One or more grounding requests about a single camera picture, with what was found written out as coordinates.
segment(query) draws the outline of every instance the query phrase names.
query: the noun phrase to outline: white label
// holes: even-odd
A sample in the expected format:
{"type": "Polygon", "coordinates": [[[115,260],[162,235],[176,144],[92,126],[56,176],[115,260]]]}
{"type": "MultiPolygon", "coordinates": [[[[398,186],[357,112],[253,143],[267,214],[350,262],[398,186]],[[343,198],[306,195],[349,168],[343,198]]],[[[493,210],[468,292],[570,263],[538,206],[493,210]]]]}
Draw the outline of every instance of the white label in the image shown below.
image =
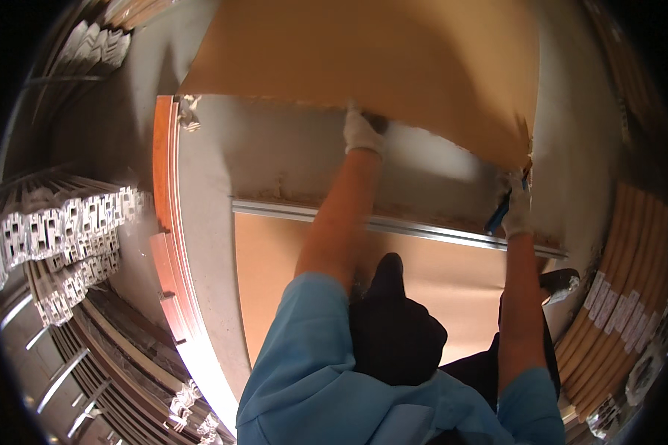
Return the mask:
{"type": "Polygon", "coordinates": [[[621,296],[618,298],[618,304],[613,310],[613,313],[611,313],[611,318],[609,319],[608,323],[606,323],[606,327],[603,329],[603,332],[605,332],[606,335],[611,335],[613,327],[618,324],[618,319],[621,317],[621,314],[623,314],[624,310],[626,310],[626,300],[626,296],[621,296]]]}
{"type": "Polygon", "coordinates": [[[596,301],[594,301],[594,306],[591,306],[591,310],[589,311],[589,320],[596,320],[596,316],[599,315],[599,311],[601,310],[601,306],[603,306],[603,302],[606,300],[606,294],[610,287],[611,283],[608,281],[604,281],[601,285],[601,289],[599,289],[599,293],[596,296],[596,301]]]}
{"type": "Polygon", "coordinates": [[[648,339],[650,339],[651,334],[655,332],[655,328],[658,326],[658,323],[660,321],[660,315],[658,315],[658,312],[653,311],[653,314],[650,316],[650,320],[648,321],[648,326],[643,330],[643,334],[641,334],[641,338],[638,339],[638,343],[636,343],[636,352],[639,354],[643,351],[643,348],[646,346],[646,343],[648,343],[648,339]]]}
{"type": "Polygon", "coordinates": [[[641,315],[643,314],[644,309],[645,305],[643,303],[636,305],[636,308],[633,310],[633,315],[628,321],[628,325],[626,325],[623,330],[623,334],[621,334],[621,341],[628,342],[628,338],[631,336],[631,334],[633,334],[633,330],[636,325],[638,325],[638,321],[641,319],[641,315]]]}
{"type": "Polygon", "coordinates": [[[604,272],[600,271],[596,272],[596,277],[594,277],[594,282],[591,285],[591,289],[589,289],[589,293],[586,296],[586,300],[584,300],[584,307],[586,307],[587,310],[591,310],[591,306],[593,306],[594,304],[594,300],[596,299],[596,296],[599,293],[599,288],[601,287],[601,283],[603,282],[605,277],[606,274],[604,272]]]}
{"type": "Polygon", "coordinates": [[[635,290],[632,290],[631,294],[629,294],[624,312],[621,314],[618,323],[616,323],[616,330],[618,332],[623,332],[624,327],[626,327],[626,323],[628,323],[628,319],[631,318],[631,314],[633,314],[633,310],[636,308],[636,303],[638,303],[638,297],[640,296],[640,293],[636,292],[635,290]]]}
{"type": "Polygon", "coordinates": [[[606,294],[606,301],[603,302],[603,307],[601,308],[599,316],[596,318],[594,326],[601,329],[606,324],[608,316],[611,315],[611,311],[616,307],[616,301],[618,301],[618,294],[613,290],[609,290],[608,294],[606,294]]]}
{"type": "Polygon", "coordinates": [[[635,345],[636,342],[638,342],[638,339],[641,338],[641,334],[643,334],[643,330],[646,328],[646,325],[648,325],[648,316],[643,314],[641,316],[641,321],[639,321],[638,325],[636,325],[636,328],[633,330],[631,338],[628,339],[626,347],[624,347],[624,351],[626,351],[626,354],[631,353],[633,345],[635,345]]]}

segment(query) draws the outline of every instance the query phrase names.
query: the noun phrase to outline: cardboard sheet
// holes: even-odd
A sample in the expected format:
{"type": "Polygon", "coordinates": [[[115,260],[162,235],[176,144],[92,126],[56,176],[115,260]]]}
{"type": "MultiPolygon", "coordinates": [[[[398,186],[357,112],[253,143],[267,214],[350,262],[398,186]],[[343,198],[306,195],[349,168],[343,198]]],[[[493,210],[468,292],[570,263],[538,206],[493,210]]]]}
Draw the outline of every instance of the cardboard sheet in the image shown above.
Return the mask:
{"type": "Polygon", "coordinates": [[[510,169],[526,161],[538,72],[525,0],[223,0],[179,94],[350,96],[510,169]]]}
{"type": "MultiPolygon", "coordinates": [[[[235,214],[235,249],[245,338],[254,363],[303,245],[309,223],[235,214]]],[[[398,234],[368,232],[363,275],[381,257],[401,255],[408,298],[445,326],[442,364],[486,350],[497,329],[505,253],[398,234]]]]}

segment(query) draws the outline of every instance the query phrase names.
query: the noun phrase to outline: white work glove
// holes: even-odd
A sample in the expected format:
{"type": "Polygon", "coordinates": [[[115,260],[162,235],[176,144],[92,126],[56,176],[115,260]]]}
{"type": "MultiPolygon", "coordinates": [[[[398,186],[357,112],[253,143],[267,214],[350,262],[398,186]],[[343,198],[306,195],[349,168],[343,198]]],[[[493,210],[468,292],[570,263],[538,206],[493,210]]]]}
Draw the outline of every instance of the white work glove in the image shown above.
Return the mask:
{"type": "Polygon", "coordinates": [[[501,175],[501,182],[505,186],[505,190],[512,189],[509,210],[502,218],[502,228],[505,230],[507,239],[517,234],[532,233],[532,227],[529,224],[531,196],[529,187],[527,187],[527,190],[522,188],[522,177],[521,169],[501,175]]]}
{"type": "Polygon", "coordinates": [[[371,124],[361,115],[361,110],[353,99],[349,99],[346,110],[344,140],[346,141],[344,153],[348,153],[355,148],[367,148],[383,158],[385,152],[384,137],[374,131],[371,124]]]}

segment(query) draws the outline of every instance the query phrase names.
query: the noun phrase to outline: person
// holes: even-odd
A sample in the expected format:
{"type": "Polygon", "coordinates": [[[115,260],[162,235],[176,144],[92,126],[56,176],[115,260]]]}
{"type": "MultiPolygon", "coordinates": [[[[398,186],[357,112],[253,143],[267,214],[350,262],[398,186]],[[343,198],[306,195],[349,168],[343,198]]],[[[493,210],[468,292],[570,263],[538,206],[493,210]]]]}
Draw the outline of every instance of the person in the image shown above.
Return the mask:
{"type": "Polygon", "coordinates": [[[352,101],[344,138],[344,163],[240,399],[239,442],[563,444],[521,173],[506,175],[512,193],[503,220],[500,332],[483,360],[468,357],[472,368],[453,363],[446,371],[438,368],[445,329],[405,297],[397,254],[384,256],[364,297],[349,304],[385,148],[352,101]],[[461,369],[474,375],[478,365],[488,375],[478,389],[454,377],[461,369]]]}

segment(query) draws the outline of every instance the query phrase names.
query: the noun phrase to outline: blue shirt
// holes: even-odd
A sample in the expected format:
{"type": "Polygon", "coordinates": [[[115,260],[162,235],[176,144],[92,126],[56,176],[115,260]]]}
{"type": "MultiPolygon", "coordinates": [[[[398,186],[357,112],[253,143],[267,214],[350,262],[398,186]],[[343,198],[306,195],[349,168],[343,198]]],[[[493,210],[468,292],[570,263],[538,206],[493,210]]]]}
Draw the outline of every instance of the blue shirt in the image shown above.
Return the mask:
{"type": "Polygon", "coordinates": [[[416,387],[392,387],[354,364],[344,288],[322,273],[292,280],[240,400],[239,442],[418,445],[457,428],[471,444],[564,443],[546,369],[520,374],[495,415],[442,371],[416,387]]]}

